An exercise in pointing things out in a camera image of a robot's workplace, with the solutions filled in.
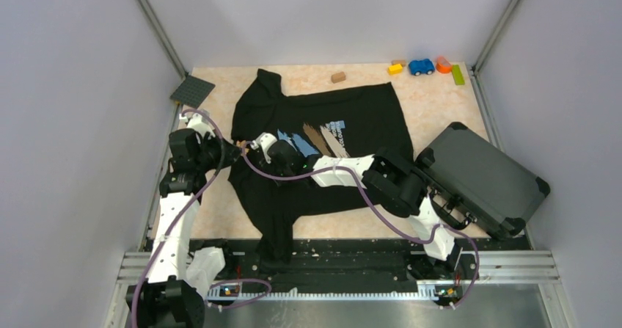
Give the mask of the black printed t-shirt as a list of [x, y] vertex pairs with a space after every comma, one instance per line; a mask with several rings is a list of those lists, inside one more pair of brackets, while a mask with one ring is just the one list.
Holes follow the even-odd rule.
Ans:
[[385, 147], [407, 161], [414, 146], [400, 101], [389, 82], [287, 96], [278, 73], [259, 69], [233, 114], [231, 137], [250, 142], [261, 134], [276, 140], [277, 155], [249, 149], [230, 170], [230, 184], [260, 231], [257, 253], [272, 263], [293, 256], [293, 226], [303, 216], [363, 208], [354, 179], [320, 186], [313, 170], [335, 175], [335, 164]]

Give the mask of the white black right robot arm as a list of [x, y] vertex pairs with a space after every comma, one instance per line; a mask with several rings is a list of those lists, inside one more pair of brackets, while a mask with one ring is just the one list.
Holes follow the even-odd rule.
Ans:
[[309, 181], [312, 185], [355, 187], [369, 206], [379, 204], [385, 211], [406, 219], [428, 258], [420, 276], [457, 280], [461, 275], [463, 249], [456, 243], [457, 231], [437, 214], [428, 185], [416, 174], [412, 163], [382, 148], [362, 157], [304, 156], [290, 143], [263, 133], [246, 142], [242, 151], [259, 155], [250, 167], [258, 174], [279, 182]]

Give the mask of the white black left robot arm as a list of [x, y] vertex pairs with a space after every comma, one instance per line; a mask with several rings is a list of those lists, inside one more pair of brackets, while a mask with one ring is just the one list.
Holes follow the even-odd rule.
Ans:
[[126, 300], [132, 327], [202, 327], [213, 281], [235, 270], [219, 247], [191, 251], [203, 193], [239, 155], [208, 113], [187, 109], [169, 135], [170, 157], [159, 185], [158, 228], [147, 265]]

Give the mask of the dark grey building baseplate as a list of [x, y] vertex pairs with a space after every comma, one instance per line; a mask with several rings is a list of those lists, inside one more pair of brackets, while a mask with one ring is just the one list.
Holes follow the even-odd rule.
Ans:
[[188, 75], [169, 98], [181, 106], [198, 109], [215, 87], [209, 81]]

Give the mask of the brown wooden block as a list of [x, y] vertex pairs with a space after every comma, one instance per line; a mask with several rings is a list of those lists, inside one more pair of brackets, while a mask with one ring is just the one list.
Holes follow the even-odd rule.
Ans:
[[345, 81], [347, 78], [345, 72], [340, 71], [331, 75], [331, 83], [336, 84]]

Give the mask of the yellow toy block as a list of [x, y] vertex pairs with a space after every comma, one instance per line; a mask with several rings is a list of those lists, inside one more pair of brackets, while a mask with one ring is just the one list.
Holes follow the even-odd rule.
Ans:
[[394, 65], [390, 65], [390, 66], [387, 68], [387, 72], [388, 72], [388, 74], [390, 74], [391, 76], [393, 76], [393, 75], [397, 75], [397, 74], [399, 74], [399, 73], [402, 73], [402, 72], [403, 72], [403, 66], [402, 66], [402, 64], [394, 64]]

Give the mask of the tan wooden block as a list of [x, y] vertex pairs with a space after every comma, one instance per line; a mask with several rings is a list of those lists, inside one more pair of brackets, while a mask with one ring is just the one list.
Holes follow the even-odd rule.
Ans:
[[402, 67], [407, 66], [407, 61], [402, 59], [395, 59], [391, 61], [391, 65], [401, 65]]

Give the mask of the blue toy car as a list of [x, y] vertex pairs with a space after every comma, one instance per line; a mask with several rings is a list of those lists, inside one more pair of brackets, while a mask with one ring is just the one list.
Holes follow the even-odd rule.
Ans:
[[431, 75], [435, 72], [435, 66], [430, 59], [412, 60], [408, 69], [413, 76]]

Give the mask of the orange toy piece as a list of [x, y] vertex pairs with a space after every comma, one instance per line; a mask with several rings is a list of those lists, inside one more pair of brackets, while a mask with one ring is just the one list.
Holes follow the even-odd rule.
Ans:
[[444, 56], [439, 56], [436, 58], [435, 68], [439, 73], [448, 74], [452, 72], [453, 65]]

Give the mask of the black hard case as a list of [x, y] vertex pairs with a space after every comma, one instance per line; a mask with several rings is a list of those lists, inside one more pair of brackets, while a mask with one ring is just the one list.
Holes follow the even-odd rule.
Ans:
[[496, 239], [517, 236], [549, 196], [550, 185], [466, 125], [452, 122], [425, 147], [416, 171], [448, 201], [438, 215], [455, 229], [455, 208]]

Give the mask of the green toy block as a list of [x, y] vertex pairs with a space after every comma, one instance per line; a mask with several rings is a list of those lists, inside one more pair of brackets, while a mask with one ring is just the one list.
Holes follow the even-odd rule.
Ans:
[[451, 74], [452, 74], [455, 85], [457, 86], [465, 85], [464, 75], [459, 65], [452, 65]]

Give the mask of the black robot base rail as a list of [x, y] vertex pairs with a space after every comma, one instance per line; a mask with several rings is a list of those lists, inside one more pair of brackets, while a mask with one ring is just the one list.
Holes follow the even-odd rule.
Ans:
[[400, 239], [295, 240], [286, 262], [260, 254], [258, 244], [257, 240], [194, 239], [190, 252], [220, 247], [225, 268], [218, 279], [265, 280], [274, 294], [292, 289], [301, 294], [416, 293], [426, 280], [466, 285], [475, 273], [472, 254], [461, 255], [455, 274], [443, 274], [422, 246]]

